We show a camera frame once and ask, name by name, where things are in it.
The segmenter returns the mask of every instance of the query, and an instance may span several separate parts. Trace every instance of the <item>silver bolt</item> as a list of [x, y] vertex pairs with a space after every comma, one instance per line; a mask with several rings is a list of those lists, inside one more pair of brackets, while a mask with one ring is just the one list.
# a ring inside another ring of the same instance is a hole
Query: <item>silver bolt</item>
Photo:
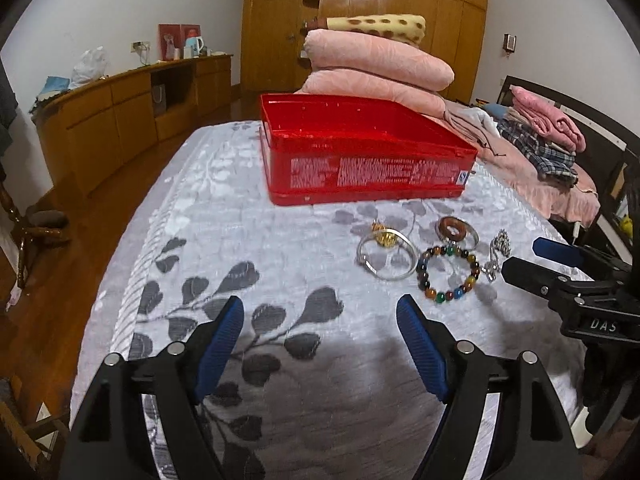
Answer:
[[107, 366], [113, 366], [118, 364], [118, 361], [120, 360], [120, 356], [116, 353], [113, 354], [109, 354], [107, 355], [107, 357], [104, 358], [104, 364], [106, 364]]
[[166, 348], [166, 351], [169, 352], [170, 355], [180, 355], [182, 352], [184, 352], [184, 343], [181, 343], [180, 341], [171, 343]]
[[458, 352], [463, 354], [471, 354], [471, 352], [476, 349], [471, 341], [466, 340], [458, 341], [456, 344], [456, 348], [458, 349]]
[[530, 352], [529, 350], [527, 350], [526, 352], [522, 353], [522, 360], [532, 365], [538, 362], [538, 356], [535, 355], [533, 352]]

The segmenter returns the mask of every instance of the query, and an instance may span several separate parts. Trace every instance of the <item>white plastic bag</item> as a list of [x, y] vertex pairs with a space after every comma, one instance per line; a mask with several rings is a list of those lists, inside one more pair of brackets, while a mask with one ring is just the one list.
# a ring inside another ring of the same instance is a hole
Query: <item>white plastic bag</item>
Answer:
[[104, 76], [108, 63], [107, 54], [103, 47], [99, 46], [98, 48], [87, 50], [82, 54], [80, 61], [71, 73], [69, 89], [73, 90], [100, 79]]

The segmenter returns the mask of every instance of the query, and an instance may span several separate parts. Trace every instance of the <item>plaid shirt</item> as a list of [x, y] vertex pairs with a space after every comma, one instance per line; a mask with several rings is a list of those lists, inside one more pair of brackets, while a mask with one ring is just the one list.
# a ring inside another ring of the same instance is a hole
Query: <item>plaid shirt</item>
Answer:
[[527, 157], [540, 177], [554, 178], [569, 186], [578, 182], [578, 174], [572, 168], [575, 155], [552, 148], [528, 124], [503, 119], [498, 122], [498, 131]]

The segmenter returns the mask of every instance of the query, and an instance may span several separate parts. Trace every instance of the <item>red plastic box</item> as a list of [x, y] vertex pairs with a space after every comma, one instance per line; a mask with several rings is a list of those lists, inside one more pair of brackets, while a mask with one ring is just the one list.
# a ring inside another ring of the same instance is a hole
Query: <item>red plastic box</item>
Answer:
[[478, 154], [391, 101], [305, 94], [260, 100], [262, 158], [277, 205], [458, 197]]

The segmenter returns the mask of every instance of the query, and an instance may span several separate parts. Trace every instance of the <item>red picture frame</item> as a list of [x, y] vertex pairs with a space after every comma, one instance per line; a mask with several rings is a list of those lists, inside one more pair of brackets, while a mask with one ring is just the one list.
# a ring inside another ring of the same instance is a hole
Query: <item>red picture frame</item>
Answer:
[[184, 42], [187, 40], [187, 36], [189, 35], [190, 30], [196, 31], [196, 36], [202, 36], [200, 33], [199, 25], [181, 25], [180, 26], [180, 38], [182, 39], [182, 46], [184, 46]]
[[163, 61], [174, 59], [174, 50], [182, 49], [184, 40], [182, 28], [177, 23], [161, 23], [158, 25], [158, 46]]

